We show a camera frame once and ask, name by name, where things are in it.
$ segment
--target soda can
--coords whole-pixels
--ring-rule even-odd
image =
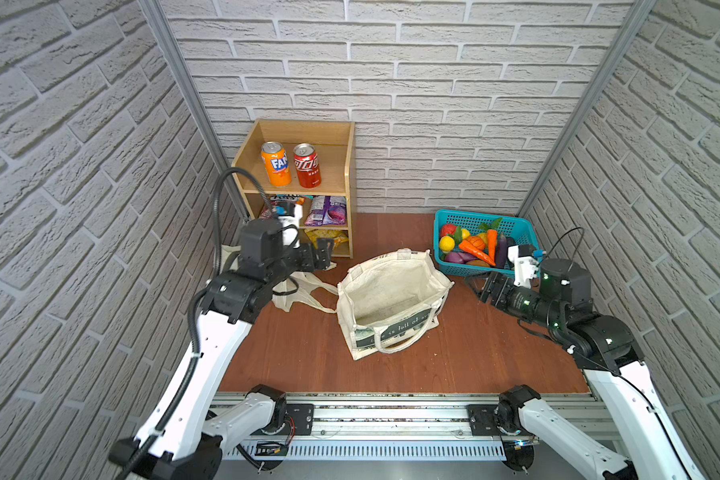
[[[268,141],[262,145],[262,160],[266,168],[269,183],[274,187],[285,187],[291,183],[291,171],[288,168],[286,149],[276,141]]]
[[[293,164],[296,166],[298,182],[302,187],[314,188],[320,185],[320,166],[317,163],[317,152],[310,144],[298,144],[293,149]]]

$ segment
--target teal plastic basket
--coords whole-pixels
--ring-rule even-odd
[[[462,212],[460,210],[438,210],[434,216],[434,258],[438,262],[439,269],[446,275],[467,276],[470,274],[480,274],[481,272],[501,272],[502,274],[514,276],[514,270],[508,265],[502,265],[503,268],[488,268],[485,266],[472,266],[450,264],[440,260],[442,252],[440,251],[440,229],[445,224],[453,224],[466,228],[470,234],[479,233],[478,225],[490,224],[493,220],[501,218],[498,232],[506,236],[511,236],[518,245],[531,244],[535,248],[539,247],[536,240],[534,228],[525,218],[517,218],[514,216],[501,216],[489,214],[473,214],[471,212]],[[461,252],[458,246],[454,252]]]

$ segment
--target wooden tabletop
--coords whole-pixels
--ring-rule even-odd
[[[359,214],[355,258],[317,275],[343,280],[347,268],[399,248],[432,250],[433,215]],[[588,392],[581,371],[560,347],[528,335],[517,319],[480,303],[459,276],[440,326],[398,353],[353,360],[335,314],[294,303],[269,305],[230,363],[219,390],[245,392],[265,383],[286,392],[500,393],[528,384],[541,393]],[[313,296],[336,307],[323,289]]]

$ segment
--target red soda can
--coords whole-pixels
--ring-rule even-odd
[[[320,166],[317,152],[310,144],[298,144],[293,149],[293,164],[296,166],[298,182],[302,187],[314,188],[320,185]]]

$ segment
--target brick wall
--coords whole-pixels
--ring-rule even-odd
[[[161,0],[226,154],[354,120],[364,212],[514,214],[630,2]]]
[[[547,248],[586,228],[576,260],[597,308],[640,333],[674,422],[720,478],[720,2],[658,1],[530,219]]]
[[[47,4],[0,0],[0,479],[111,478],[188,344],[216,170],[136,2]]]

